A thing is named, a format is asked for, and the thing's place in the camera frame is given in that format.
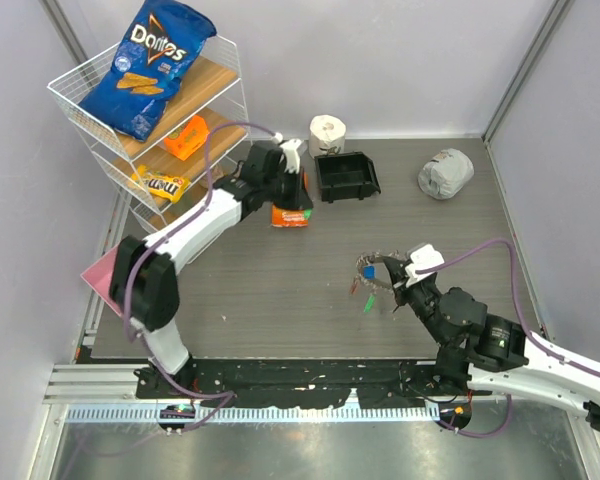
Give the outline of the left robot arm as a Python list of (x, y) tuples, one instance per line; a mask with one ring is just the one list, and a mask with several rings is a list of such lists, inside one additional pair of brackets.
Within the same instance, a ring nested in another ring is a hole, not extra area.
[(108, 297), (142, 333), (153, 362), (163, 369), (159, 386), (171, 397), (187, 395), (194, 383), (187, 365), (191, 354), (175, 321), (178, 275), (224, 231), (266, 203), (312, 209), (300, 164), (305, 149), (300, 139), (254, 142), (239, 171), (218, 179), (193, 209), (143, 239), (129, 235), (119, 243)]

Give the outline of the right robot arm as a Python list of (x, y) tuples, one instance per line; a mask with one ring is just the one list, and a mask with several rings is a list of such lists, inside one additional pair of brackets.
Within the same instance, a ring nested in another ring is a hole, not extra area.
[(432, 380), (446, 394), (500, 392), (582, 415), (600, 432), (600, 362), (489, 312), (459, 287), (441, 292), (413, 260), (385, 256), (397, 306), (408, 306), (439, 347)]

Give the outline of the yellow M&M candy bag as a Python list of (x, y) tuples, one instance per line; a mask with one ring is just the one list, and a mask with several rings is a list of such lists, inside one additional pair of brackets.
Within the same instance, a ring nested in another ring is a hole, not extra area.
[(151, 195), (172, 203), (177, 203), (190, 185), (190, 180), (186, 177), (167, 175), (151, 170), (146, 165), (138, 166), (131, 175), (131, 180), (135, 183), (142, 182)]

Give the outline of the pink plastic tray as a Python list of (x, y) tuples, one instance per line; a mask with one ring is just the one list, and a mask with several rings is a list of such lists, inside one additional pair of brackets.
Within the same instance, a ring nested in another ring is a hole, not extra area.
[(120, 307), (109, 296), (109, 288), (111, 285), (116, 254), (117, 247), (113, 247), (95, 263), (88, 267), (81, 274), (81, 278), (104, 301), (104, 303), (113, 310), (118, 317), (121, 317), (122, 312)]

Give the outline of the orange razor box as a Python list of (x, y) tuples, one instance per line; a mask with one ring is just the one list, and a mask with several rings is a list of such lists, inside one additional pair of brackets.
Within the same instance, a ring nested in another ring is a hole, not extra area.
[(306, 227), (312, 210), (292, 211), (287, 208), (271, 206), (271, 225), (277, 228)]

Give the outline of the blue Doritos chip bag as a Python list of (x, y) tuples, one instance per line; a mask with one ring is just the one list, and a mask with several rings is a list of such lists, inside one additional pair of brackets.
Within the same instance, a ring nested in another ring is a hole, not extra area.
[(146, 1), (125, 32), (109, 71), (79, 103), (140, 142), (160, 122), (182, 79), (215, 36), (213, 22), (178, 1)]

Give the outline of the grey wrapped paper bundle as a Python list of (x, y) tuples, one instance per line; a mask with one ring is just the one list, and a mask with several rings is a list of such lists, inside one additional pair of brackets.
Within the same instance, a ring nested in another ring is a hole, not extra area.
[(455, 148), (433, 156), (419, 171), (420, 189), (436, 200), (449, 200), (459, 193), (475, 173), (471, 159)]

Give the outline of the blue tag key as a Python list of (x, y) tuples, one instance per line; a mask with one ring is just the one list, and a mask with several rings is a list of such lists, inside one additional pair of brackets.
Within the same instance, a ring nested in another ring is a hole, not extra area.
[(375, 268), (372, 265), (365, 266), (363, 268), (363, 277), (365, 279), (374, 279), (375, 278)]

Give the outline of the orange snack box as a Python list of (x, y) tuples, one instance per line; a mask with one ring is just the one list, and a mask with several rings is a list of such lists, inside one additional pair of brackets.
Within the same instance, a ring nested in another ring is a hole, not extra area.
[(162, 147), (178, 160), (186, 161), (205, 144), (209, 132), (206, 120), (201, 115), (194, 115), (186, 124), (167, 135)]

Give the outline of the black plastic storage bin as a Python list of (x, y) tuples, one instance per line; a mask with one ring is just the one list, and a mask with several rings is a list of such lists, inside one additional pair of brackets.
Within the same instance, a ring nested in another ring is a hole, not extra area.
[(364, 200), (381, 193), (375, 165), (363, 152), (321, 155), (314, 162), (323, 202)]

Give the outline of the white toilet paper roll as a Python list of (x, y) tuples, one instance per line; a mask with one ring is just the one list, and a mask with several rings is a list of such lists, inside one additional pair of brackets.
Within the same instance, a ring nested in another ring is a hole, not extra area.
[(309, 154), (312, 158), (340, 154), (344, 150), (346, 125), (331, 115), (315, 116), (309, 124)]

